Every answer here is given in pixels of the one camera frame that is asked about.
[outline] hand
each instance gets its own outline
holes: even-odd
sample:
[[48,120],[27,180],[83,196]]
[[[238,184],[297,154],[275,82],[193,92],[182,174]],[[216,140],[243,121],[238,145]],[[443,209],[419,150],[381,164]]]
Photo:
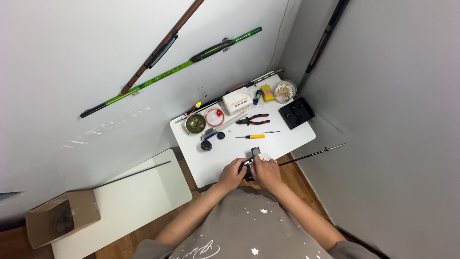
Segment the hand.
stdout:
[[284,185],[281,179],[280,168],[273,159],[262,161],[259,156],[255,156],[251,164],[251,174],[257,184],[271,193],[276,188]]
[[217,185],[224,189],[227,193],[233,191],[238,187],[243,180],[244,175],[246,174],[246,167],[243,166],[240,173],[238,173],[238,168],[241,163],[246,161],[246,158],[236,158],[222,170]]

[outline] white table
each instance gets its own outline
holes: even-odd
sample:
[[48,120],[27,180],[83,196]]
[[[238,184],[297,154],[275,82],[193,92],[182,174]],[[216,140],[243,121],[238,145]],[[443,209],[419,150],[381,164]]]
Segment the white table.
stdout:
[[55,259],[82,259],[192,199],[174,152],[168,149],[94,189],[98,222],[51,243]]
[[[273,91],[279,81],[279,76],[274,75],[260,81],[255,87],[268,84]],[[224,139],[219,140],[216,136],[209,139],[213,147],[207,152],[200,148],[201,134],[186,135],[180,127],[181,123],[175,124],[179,118],[173,119],[169,125],[171,126],[197,186],[203,187],[207,184],[216,182],[222,169],[233,159],[251,157],[251,148],[253,147],[259,147],[262,153],[267,153],[274,159],[277,159],[315,139],[316,135],[308,122],[297,126],[293,130],[288,128],[278,111],[285,105],[286,104],[279,104],[273,101],[248,110],[248,117],[260,113],[268,113],[268,117],[256,118],[253,121],[264,121],[269,119],[270,123],[249,126],[233,124],[223,130],[225,133]],[[212,107],[220,108],[220,105],[215,104],[209,108]],[[209,108],[203,109],[200,113],[204,114]],[[226,115],[225,121],[232,117],[233,116]],[[235,138],[236,136],[261,134],[263,131],[272,130],[280,130],[281,132],[266,133],[266,137],[263,139]]]

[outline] green fishing rod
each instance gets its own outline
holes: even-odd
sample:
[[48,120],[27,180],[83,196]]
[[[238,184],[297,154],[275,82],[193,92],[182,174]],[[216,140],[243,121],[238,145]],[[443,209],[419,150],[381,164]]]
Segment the green fishing rod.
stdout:
[[223,41],[223,42],[221,42],[221,43],[219,43],[219,44],[217,44],[215,46],[212,46],[209,49],[207,49],[207,50],[205,50],[205,51],[193,56],[189,61],[187,61],[187,62],[185,62],[185,63],[183,63],[181,65],[178,65],[175,68],[173,68],[173,69],[171,69],[171,70],[169,70],[169,71],[167,71],[167,72],[165,72],[165,73],[163,73],[163,74],[161,74],[159,76],[156,76],[156,77],[154,77],[154,78],[152,78],[152,79],[150,79],[150,80],[148,80],[148,81],[146,81],[146,82],[144,82],[144,83],[142,83],[142,84],[140,84],[140,85],[138,85],[136,87],[131,88],[126,94],[119,94],[116,97],[114,97],[114,98],[112,98],[110,100],[107,100],[106,102],[103,102],[98,106],[95,106],[95,107],[93,107],[91,109],[88,109],[88,110],[84,111],[82,114],[80,114],[80,117],[84,118],[84,117],[90,115],[91,113],[97,112],[100,109],[102,109],[104,107],[107,107],[107,106],[113,104],[114,102],[116,102],[118,100],[121,100],[121,99],[127,97],[128,95],[131,95],[131,94],[139,91],[142,88],[145,88],[145,87],[147,87],[147,86],[149,86],[149,85],[151,85],[151,84],[153,84],[153,83],[155,83],[157,81],[160,81],[161,79],[163,79],[163,78],[165,78],[165,77],[167,77],[169,75],[172,75],[175,72],[177,72],[179,70],[182,70],[182,69],[188,67],[189,65],[191,65],[193,63],[197,63],[199,61],[202,61],[203,59],[205,59],[207,57],[210,57],[210,56],[216,54],[217,52],[220,52],[221,50],[223,50],[223,49],[225,49],[227,47],[230,47],[231,45],[233,45],[233,44],[235,44],[235,43],[237,43],[239,41],[242,41],[242,40],[244,40],[244,39],[246,39],[246,38],[248,38],[248,37],[250,37],[250,36],[252,36],[252,35],[254,35],[254,34],[258,33],[258,32],[261,32],[261,31],[262,31],[262,27],[258,27],[258,28],[253,29],[250,32],[245,33],[245,34],[243,34],[243,35],[241,35],[241,36],[239,36],[239,37],[237,37],[237,38],[235,38],[233,40],[225,40],[225,41]]

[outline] person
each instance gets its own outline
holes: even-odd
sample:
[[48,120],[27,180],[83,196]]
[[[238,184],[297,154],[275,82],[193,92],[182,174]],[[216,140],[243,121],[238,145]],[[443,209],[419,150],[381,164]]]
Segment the person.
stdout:
[[263,190],[238,186],[246,159],[227,165],[216,184],[179,214],[155,240],[141,241],[132,259],[378,258],[348,242],[281,179],[274,160],[255,156],[250,172]]

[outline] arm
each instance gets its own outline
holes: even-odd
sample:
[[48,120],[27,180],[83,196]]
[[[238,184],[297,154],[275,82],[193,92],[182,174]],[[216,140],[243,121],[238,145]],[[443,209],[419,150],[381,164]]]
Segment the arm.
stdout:
[[326,251],[346,239],[334,226],[304,203],[281,179],[280,169],[274,160],[262,161],[254,157],[251,174],[256,182],[269,191],[278,203],[289,212]]
[[187,239],[203,224],[214,206],[227,193],[238,187],[246,174],[245,166],[240,173],[238,173],[238,167],[245,160],[235,159],[227,165],[222,171],[218,182],[169,223],[155,240],[171,247],[177,247]]

